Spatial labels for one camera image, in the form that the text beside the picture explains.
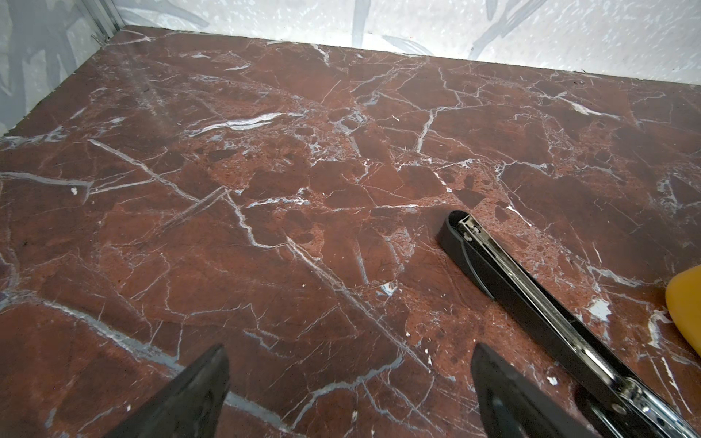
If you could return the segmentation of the yellow plastic tray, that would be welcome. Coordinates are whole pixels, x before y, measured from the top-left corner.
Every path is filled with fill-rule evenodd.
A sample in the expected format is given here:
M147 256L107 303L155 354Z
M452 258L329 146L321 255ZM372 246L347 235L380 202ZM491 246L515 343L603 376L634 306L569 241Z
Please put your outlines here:
M701 352L701 266L675 275L666 287L666 306L677 329L700 355Z

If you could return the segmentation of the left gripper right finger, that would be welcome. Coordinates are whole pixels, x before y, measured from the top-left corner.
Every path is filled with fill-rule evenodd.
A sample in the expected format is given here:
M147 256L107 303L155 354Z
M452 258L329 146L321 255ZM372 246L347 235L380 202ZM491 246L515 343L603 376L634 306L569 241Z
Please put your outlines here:
M486 343L474 349L471 374L488 437L593 436Z

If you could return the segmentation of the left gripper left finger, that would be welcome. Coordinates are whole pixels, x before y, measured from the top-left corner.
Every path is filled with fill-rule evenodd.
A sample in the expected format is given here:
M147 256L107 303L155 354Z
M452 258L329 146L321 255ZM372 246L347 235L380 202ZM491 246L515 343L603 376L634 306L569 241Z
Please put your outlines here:
M214 345L106 435L213 437L229 383L226 349Z

